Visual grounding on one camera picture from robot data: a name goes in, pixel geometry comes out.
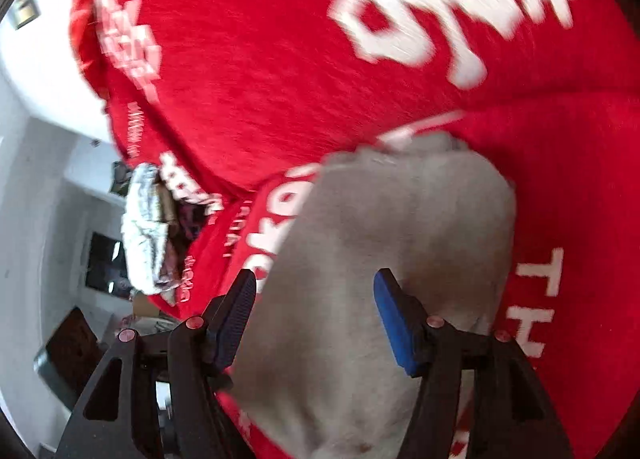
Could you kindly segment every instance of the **red screw head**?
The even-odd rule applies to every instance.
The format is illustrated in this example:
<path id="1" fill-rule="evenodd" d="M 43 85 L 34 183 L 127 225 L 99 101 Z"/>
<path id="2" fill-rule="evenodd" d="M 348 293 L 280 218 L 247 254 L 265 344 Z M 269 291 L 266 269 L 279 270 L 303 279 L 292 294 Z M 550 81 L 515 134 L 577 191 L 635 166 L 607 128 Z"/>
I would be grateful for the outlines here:
<path id="1" fill-rule="evenodd" d="M 204 320 L 200 316 L 192 316 L 187 320 L 187 327 L 189 329 L 200 329 L 204 325 Z"/>
<path id="2" fill-rule="evenodd" d="M 130 342 L 133 340 L 133 338 L 136 337 L 136 332 L 133 329 L 125 329 L 124 331 L 121 331 L 120 334 L 118 335 L 118 340 L 120 340 L 121 342 Z"/>
<path id="3" fill-rule="evenodd" d="M 507 331 L 504 331 L 502 329 L 498 329 L 497 331 L 495 331 L 494 337 L 496 340 L 502 343 L 507 343 L 511 340 L 511 335 Z"/>
<path id="4" fill-rule="evenodd" d="M 427 318 L 427 325 L 434 329 L 440 329 L 444 325 L 444 320 L 440 316 L 431 315 Z"/>

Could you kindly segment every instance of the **blue gripper pad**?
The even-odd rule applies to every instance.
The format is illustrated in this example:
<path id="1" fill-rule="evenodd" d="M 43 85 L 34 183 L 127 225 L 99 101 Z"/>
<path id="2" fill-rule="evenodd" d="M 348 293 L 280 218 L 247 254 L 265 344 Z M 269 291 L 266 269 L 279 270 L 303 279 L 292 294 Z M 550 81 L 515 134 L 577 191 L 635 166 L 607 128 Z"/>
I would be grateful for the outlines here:
<path id="1" fill-rule="evenodd" d="M 389 338 L 396 363 L 413 376 L 418 369 L 414 360 L 414 339 L 402 315 L 398 301 L 404 295 L 389 269 L 381 269 L 373 279 L 373 298 Z"/>

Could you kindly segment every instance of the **folded red fabric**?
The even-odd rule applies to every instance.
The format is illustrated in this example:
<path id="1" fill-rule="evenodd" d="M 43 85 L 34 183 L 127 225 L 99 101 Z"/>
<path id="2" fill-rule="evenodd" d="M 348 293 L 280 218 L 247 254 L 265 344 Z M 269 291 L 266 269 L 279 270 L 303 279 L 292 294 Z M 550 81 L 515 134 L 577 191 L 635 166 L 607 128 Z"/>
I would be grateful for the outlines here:
<path id="1" fill-rule="evenodd" d="M 446 124 L 516 187 L 495 326 L 594 457 L 640 387 L 640 44 L 613 0 L 75 2 L 126 160 L 224 206 L 165 310 L 199 314 L 242 267 L 264 284 L 317 169 L 293 167 Z M 229 410 L 258 457 L 282 457 Z"/>

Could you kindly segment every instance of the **red fabric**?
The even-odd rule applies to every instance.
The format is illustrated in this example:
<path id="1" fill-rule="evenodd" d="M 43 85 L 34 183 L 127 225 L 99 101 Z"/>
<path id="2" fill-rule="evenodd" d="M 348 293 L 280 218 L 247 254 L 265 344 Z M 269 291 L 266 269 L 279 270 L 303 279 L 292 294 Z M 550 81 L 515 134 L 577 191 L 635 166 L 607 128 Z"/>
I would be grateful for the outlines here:
<path id="1" fill-rule="evenodd" d="M 69 38 L 78 68 L 87 83 L 101 98 L 109 95 L 106 67 L 97 42 L 94 0 L 73 0 Z"/>
<path id="2" fill-rule="evenodd" d="M 135 15 L 131 1 L 117 0 Z M 433 14 L 412 9 L 433 41 L 433 59 L 373 63 L 356 56 L 328 17 L 332 1 L 142 0 L 135 23 L 151 36 L 113 13 L 102 20 L 98 33 L 105 24 L 115 30 L 124 52 L 142 47 L 127 44 L 123 32 L 143 36 L 143 62 L 160 46 L 160 63 L 148 66 L 136 56 L 98 57 L 97 39 L 76 34 L 81 63 L 102 67 L 85 75 L 94 88 L 106 83 L 114 137 L 128 161 L 160 164 L 170 152 L 176 163 L 168 174 L 187 183 L 174 193 L 223 197 L 225 210 L 192 248 L 193 277 L 179 292 L 188 299 L 172 314 L 202 312 L 242 267 L 268 272 L 277 248 L 263 251 L 256 245 L 265 239 L 251 235 L 292 219 L 297 211 L 287 203 L 302 204 L 313 179 L 313 169 L 286 176 L 287 169 L 464 110 L 446 128 L 516 187 L 513 270 L 495 325 L 528 349 L 577 459 L 593 458 L 640 387 L 638 41 L 613 0 L 567 0 L 569 28 L 545 0 L 542 21 L 525 13 L 512 39 L 456 9 L 487 72 L 463 90 L 447 79 L 452 50 Z M 370 5 L 363 16 L 372 29 L 388 22 Z M 421 124 L 408 132 L 419 134 Z M 532 277 L 552 257 L 561 261 L 557 291 L 554 280 Z M 527 327 L 518 316 L 529 315 L 538 321 Z M 282 457 L 227 408 L 259 458 Z"/>

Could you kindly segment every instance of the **white cloth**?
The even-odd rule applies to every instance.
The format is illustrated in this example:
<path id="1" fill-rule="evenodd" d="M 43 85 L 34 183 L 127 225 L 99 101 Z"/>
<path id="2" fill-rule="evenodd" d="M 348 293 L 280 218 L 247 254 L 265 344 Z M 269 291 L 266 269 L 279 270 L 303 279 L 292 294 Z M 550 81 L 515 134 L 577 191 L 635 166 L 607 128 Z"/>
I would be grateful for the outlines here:
<path id="1" fill-rule="evenodd" d="M 174 288 L 161 283 L 161 268 L 168 238 L 168 225 L 161 222 L 161 206 L 154 183 L 158 168 L 143 163 L 133 171 L 125 213 L 122 241 L 131 285 L 145 295 L 157 295 Z"/>

